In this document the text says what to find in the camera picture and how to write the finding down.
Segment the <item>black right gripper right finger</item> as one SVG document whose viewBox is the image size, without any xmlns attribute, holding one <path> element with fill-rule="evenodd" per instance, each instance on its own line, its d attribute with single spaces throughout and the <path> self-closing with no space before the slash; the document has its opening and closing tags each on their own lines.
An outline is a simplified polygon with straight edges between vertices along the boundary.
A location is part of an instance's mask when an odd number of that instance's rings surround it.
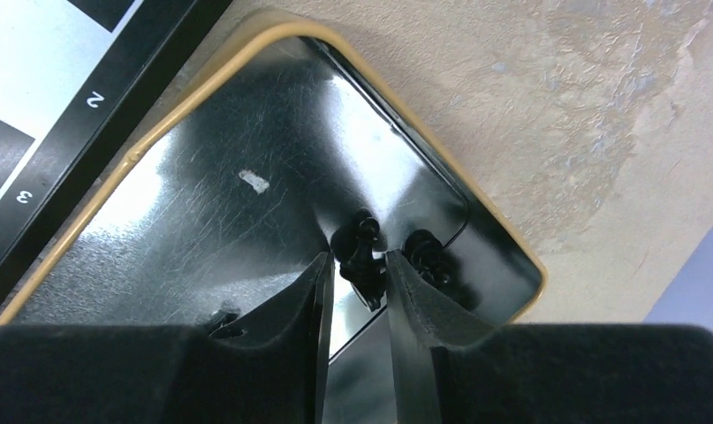
<svg viewBox="0 0 713 424">
<path fill-rule="evenodd" d="M 487 324 L 389 253 L 401 423 L 713 423 L 713 333 L 697 326 Z"/>
</svg>

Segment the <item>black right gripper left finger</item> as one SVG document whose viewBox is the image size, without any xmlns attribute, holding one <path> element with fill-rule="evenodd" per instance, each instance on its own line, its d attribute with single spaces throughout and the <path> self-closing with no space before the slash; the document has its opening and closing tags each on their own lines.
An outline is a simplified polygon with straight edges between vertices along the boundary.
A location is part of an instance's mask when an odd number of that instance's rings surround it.
<svg viewBox="0 0 713 424">
<path fill-rule="evenodd" d="M 0 423 L 318 423 L 334 259 L 242 316 L 0 327 Z"/>
</svg>

